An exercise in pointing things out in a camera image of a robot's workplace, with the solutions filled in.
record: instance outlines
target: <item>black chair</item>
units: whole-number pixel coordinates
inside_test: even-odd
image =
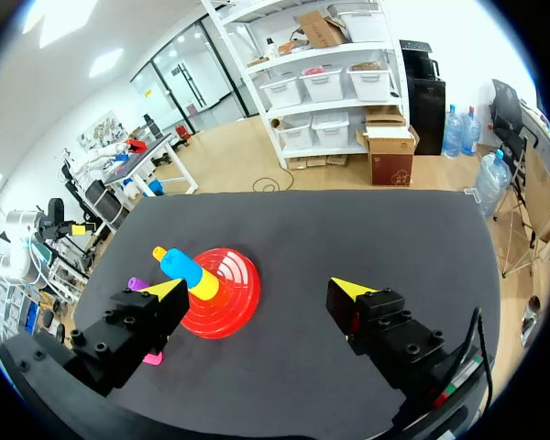
[[[511,209],[513,210],[520,204],[525,205],[525,200],[522,196],[522,187],[525,186],[525,173],[523,172],[523,166],[525,162],[524,158],[527,138],[521,136],[520,133],[524,128],[530,132],[534,139],[534,148],[537,147],[539,139],[532,130],[523,124],[522,107],[515,90],[505,82],[495,79],[492,81],[495,86],[495,99],[489,105],[489,110],[493,124],[493,133],[503,143],[504,148],[501,148],[503,151],[503,160],[510,167],[510,171],[512,173],[511,187],[515,191],[515,195],[518,200],[518,205]],[[498,209],[493,216],[493,220],[497,221],[498,216],[501,214],[503,213],[501,213]],[[530,248],[534,246],[534,240],[535,234],[532,234]]]

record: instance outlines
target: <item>blue object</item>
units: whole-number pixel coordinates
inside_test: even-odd
[[[462,149],[467,156],[473,156],[477,151],[477,142],[480,138],[480,122],[475,117],[475,107],[468,108],[468,115],[462,118]]]
[[[114,162],[126,162],[130,159],[130,156],[128,156],[126,153],[116,154],[114,156]]]
[[[153,191],[156,195],[165,195],[165,192],[163,191],[163,185],[161,185],[160,181],[152,181],[148,187],[151,191]]]
[[[179,249],[169,249],[160,266],[163,273],[172,280],[184,279],[188,289],[194,288],[202,280],[202,267]]]
[[[39,307],[31,302],[28,307],[27,320],[25,321],[25,330],[29,335],[33,334],[33,327],[35,326],[35,321],[37,321],[37,310]]]
[[[490,153],[480,160],[475,188],[480,199],[478,209],[484,217],[493,215],[511,179],[512,172],[503,161],[503,151],[500,149],[496,154]]]
[[[442,154],[450,159],[457,157],[462,147],[462,118],[455,113],[455,110],[455,106],[451,104],[450,113],[446,115],[442,142]]]

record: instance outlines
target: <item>cardboard box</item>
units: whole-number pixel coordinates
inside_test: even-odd
[[[405,118],[397,105],[365,107],[367,127],[405,127]]]
[[[287,168],[290,170],[305,170],[308,168],[307,158],[291,158],[287,159]]]
[[[338,167],[344,167],[347,165],[348,155],[347,154],[334,154],[328,156],[326,159],[326,165],[336,165]]]
[[[343,26],[329,16],[323,17],[318,11],[309,12],[296,19],[313,48],[329,48],[347,41],[341,30]]]
[[[408,186],[413,153],[420,138],[412,126],[395,137],[368,139],[368,165],[372,185]]]
[[[308,158],[308,167],[323,167],[326,164],[326,156],[311,156]]]

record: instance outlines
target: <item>wooden floor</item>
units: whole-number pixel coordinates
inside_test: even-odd
[[[258,117],[220,126],[198,134],[189,147],[180,149],[179,156],[200,188],[197,193],[231,193],[253,191],[253,182],[268,177],[284,190],[292,177],[279,167],[269,138]],[[291,171],[292,190],[374,190],[369,185],[368,159],[364,155],[350,156],[345,167],[326,166]],[[456,159],[436,156],[416,156],[412,168],[413,190],[461,191],[471,186],[479,169],[478,157],[461,155]],[[175,177],[172,165],[159,167],[161,179]],[[183,193],[184,182],[164,184],[167,193]],[[511,214],[495,223],[488,220],[493,245],[502,261],[509,240]],[[528,239],[518,214],[514,217],[511,261],[528,247]],[[493,370],[495,391],[505,386],[522,359],[520,342],[525,305],[532,295],[538,295],[545,308],[550,287],[550,264],[537,266],[533,277],[524,269],[507,279],[500,276],[501,320],[498,352]]]

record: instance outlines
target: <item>water bottle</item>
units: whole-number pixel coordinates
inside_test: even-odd
[[[480,137],[480,122],[475,117],[475,107],[468,108],[468,115],[462,118],[462,149],[461,151],[468,156],[473,156],[477,151],[477,142]]]
[[[462,146],[462,118],[455,113],[455,107],[450,105],[450,113],[446,115],[444,125],[444,140],[442,141],[442,154],[453,159],[460,153]]]
[[[480,160],[480,170],[475,181],[475,188],[480,199],[478,210],[484,217],[493,215],[511,178],[512,172],[503,162],[503,151],[500,149],[496,154],[490,153]]]

